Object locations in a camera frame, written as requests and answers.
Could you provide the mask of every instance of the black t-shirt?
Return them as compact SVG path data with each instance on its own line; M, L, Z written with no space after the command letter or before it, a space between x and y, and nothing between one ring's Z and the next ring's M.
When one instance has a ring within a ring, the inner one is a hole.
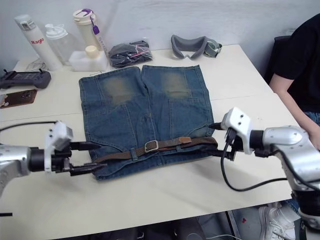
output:
M288 93L304 112L320 112L320 14L292 34L274 72L294 80Z

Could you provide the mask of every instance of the belt buckle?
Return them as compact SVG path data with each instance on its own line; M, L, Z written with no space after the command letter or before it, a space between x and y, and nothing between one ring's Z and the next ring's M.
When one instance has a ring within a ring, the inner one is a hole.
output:
M150 143L153 143L153 142L155 142L155 147L154 147L154 148L151 148L151 149L148 149L148 146L147 146L147 145L150 144ZM158 150L158 149L159 149L159 143L158 143L157 140L148 141L148 142L146 142L145 145L144 145L144 152L145 152L146 154L149 153L149 152Z

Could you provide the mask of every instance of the game controller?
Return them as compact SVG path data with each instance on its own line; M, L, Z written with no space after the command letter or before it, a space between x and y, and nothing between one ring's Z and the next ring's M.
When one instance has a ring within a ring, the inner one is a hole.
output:
M33 85L38 89L45 89L50 80L51 75L48 71L6 71L5 75L0 78L0 89L8 89L14 86L30 86Z

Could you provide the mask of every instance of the shoe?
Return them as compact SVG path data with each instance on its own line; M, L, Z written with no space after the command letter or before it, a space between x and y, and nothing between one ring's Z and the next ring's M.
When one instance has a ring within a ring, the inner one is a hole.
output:
M274 207L259 208L261 222L260 240L296 240L295 224L280 224L277 220L279 210Z
M282 207L282 205L279 201L271 202L271 203L268 203L267 205L270 208L276 208L276 209L279 209Z

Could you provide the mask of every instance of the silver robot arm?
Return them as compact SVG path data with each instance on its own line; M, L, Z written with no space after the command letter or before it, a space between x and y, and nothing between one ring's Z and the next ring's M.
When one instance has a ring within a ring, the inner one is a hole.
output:
M218 125L227 130L227 135L229 131L236 134L231 144L234 153L254 152L257 157L274 155L281 160L292 196L298 201L299 213L307 226L307 239L320 239L317 232L320 231L320 152L310 142L308 133L291 125L252 130L250 118L237 107L226 113Z
M72 129L57 121L45 135L44 149L0 144L0 197L9 181L27 176L31 172L70 172L71 176L76 176L92 173L106 166L92 162L73 166L70 163L72 150L92 150L100 148L100 145L86 141L71 142L72 139Z

